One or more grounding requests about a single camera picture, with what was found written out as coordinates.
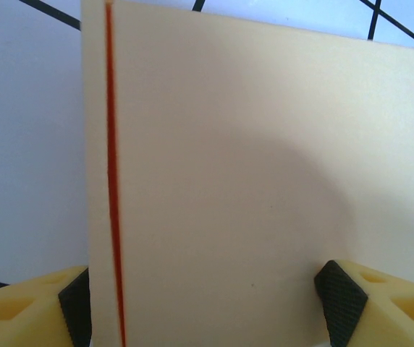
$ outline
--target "grid pattern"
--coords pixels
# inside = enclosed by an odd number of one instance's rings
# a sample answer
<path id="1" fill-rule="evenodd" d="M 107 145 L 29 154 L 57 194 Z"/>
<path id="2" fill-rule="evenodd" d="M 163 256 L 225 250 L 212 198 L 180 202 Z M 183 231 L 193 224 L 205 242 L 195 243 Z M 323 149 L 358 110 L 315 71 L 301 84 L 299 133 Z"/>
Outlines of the grid pattern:
<path id="1" fill-rule="evenodd" d="M 80 21 L 77 18 L 74 18 L 67 13 L 64 13 L 53 6 L 50 6 L 40 0 L 20 0 L 21 2 L 30 5 L 31 7 L 34 7 L 35 9 L 67 24 L 75 29 L 80 29 Z M 372 18 L 371 18 L 371 24 L 369 26 L 369 31 L 366 35 L 368 40 L 374 40 L 375 32 L 376 32 L 376 25 L 378 23 L 379 16 L 383 17 L 385 20 L 390 22 L 392 25 L 394 25 L 396 28 L 404 32 L 406 35 L 410 36 L 414 40 L 414 32 L 410 30 L 408 27 L 403 25 L 399 20 L 396 20 L 391 16 L 390 14 L 386 13 L 382 9 L 381 0 L 376 0 L 376 2 L 373 4 L 369 0 L 352 0 L 352 1 L 361 1 L 362 4 L 366 5 L 371 11 L 372 11 Z M 204 4 L 209 2 L 209 0 L 195 0 L 192 10 L 201 12 Z"/>

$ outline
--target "white wall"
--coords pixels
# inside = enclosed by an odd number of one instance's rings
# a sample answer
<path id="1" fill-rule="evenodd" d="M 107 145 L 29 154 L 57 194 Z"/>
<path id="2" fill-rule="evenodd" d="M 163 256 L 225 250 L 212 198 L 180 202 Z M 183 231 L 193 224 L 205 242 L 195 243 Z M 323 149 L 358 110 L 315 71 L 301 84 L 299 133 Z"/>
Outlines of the white wall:
<path id="1" fill-rule="evenodd" d="M 0 281 L 86 264 L 80 32 L 0 0 Z"/>

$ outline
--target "red line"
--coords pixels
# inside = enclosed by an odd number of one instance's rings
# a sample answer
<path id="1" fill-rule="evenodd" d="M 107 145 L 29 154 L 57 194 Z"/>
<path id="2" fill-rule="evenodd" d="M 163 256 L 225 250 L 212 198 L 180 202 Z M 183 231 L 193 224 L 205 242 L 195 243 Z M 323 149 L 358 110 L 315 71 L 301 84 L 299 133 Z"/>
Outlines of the red line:
<path id="1" fill-rule="evenodd" d="M 120 247 L 119 185 L 117 170 L 117 121 L 114 89 L 114 33 L 112 5 L 106 4 L 106 49 L 107 49 L 107 165 L 109 180 L 109 210 L 111 218 L 112 246 L 114 248 L 115 278 L 122 345 L 126 346 L 124 297 L 122 285 L 122 252 Z"/>

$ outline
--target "red vertical stripe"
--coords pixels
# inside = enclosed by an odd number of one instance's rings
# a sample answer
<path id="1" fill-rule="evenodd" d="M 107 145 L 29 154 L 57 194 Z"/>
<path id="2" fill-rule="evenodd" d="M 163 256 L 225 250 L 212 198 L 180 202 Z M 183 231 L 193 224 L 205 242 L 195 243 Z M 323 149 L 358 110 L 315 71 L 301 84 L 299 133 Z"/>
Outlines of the red vertical stripe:
<path id="1" fill-rule="evenodd" d="M 120 333 L 122 345 L 126 346 L 124 323 L 124 297 L 122 285 L 122 252 L 120 245 L 119 185 L 117 162 L 117 121 L 115 114 L 114 80 L 114 31 L 112 4 L 106 4 L 106 49 L 107 49 L 107 165 L 109 180 L 109 209 L 111 218 L 112 246 L 114 249 L 115 279 L 119 305 Z"/>

